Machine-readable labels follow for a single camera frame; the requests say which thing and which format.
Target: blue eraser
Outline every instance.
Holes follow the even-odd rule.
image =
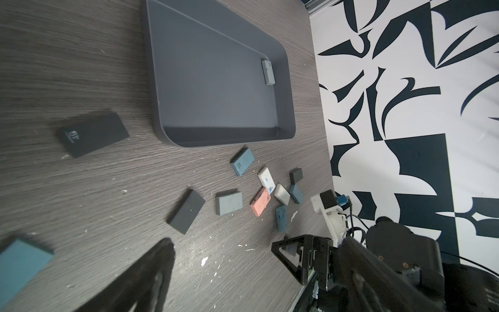
[[[277,231],[282,233],[287,230],[286,206],[282,205],[275,210],[275,219],[277,220]]]
[[[301,204],[303,202],[303,194],[301,193],[301,189],[296,184],[291,185],[289,194],[294,199],[295,203]]]
[[[54,255],[17,239],[0,254],[0,310]]]
[[[239,156],[231,163],[232,169],[240,177],[254,161],[253,153],[249,148],[245,148]]]

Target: black rectangular block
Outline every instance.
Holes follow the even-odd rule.
[[[296,184],[298,181],[303,179],[303,171],[301,168],[294,169],[289,173],[289,177],[291,178],[291,184]]]
[[[192,222],[194,222],[205,202],[203,197],[194,190],[190,190],[177,213],[168,224],[182,234],[187,233],[187,230],[191,227]]]
[[[333,190],[325,191],[320,193],[320,199],[324,205],[324,209],[334,207],[338,205],[336,197],[334,197]]]
[[[57,137],[74,158],[128,138],[117,113],[91,117],[87,121],[57,129]]]

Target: gray eraser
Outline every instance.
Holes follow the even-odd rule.
[[[215,198],[215,202],[217,205],[217,215],[223,216],[243,208],[243,195],[241,192],[237,192],[218,196]]]
[[[177,213],[168,224],[182,234],[187,233],[187,230],[191,227],[192,222],[194,222],[194,219],[204,204],[204,198],[194,190],[190,190]]]
[[[289,173],[289,177],[291,179],[291,184],[296,184],[298,181],[303,179],[303,171],[301,168],[294,169]]]
[[[272,70],[272,63],[269,60],[264,59],[261,61],[261,66],[263,67],[263,75],[265,76],[266,84],[275,84],[274,71]]]
[[[286,245],[286,248],[284,249],[289,255],[291,256],[296,256],[296,251],[298,250],[298,242],[291,243],[289,245]]]

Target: dark gray eraser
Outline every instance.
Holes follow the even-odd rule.
[[[291,179],[291,184],[296,184],[298,181],[303,179],[303,171],[301,168],[294,169],[289,173],[289,177]]]
[[[284,249],[290,256],[296,256],[296,251],[298,250],[298,242],[291,243],[286,245]]]
[[[243,208],[243,195],[241,192],[232,193],[215,198],[217,215],[223,216]]]
[[[177,213],[168,224],[182,234],[187,233],[187,230],[191,227],[192,222],[194,222],[205,202],[203,197],[194,190],[190,190]]]

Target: light blue eraser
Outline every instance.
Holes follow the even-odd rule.
[[[0,310],[54,255],[17,239],[0,254]]]
[[[289,194],[294,199],[295,203],[301,204],[303,202],[303,194],[301,193],[301,189],[296,184],[291,185]]]
[[[243,208],[243,195],[241,192],[229,195],[217,196],[215,198],[216,213],[219,216],[226,215]]]
[[[277,220],[277,231],[282,233],[287,230],[286,206],[282,205],[275,210],[275,219]]]
[[[231,163],[232,169],[240,177],[254,161],[253,153],[249,148],[245,148],[241,154]]]

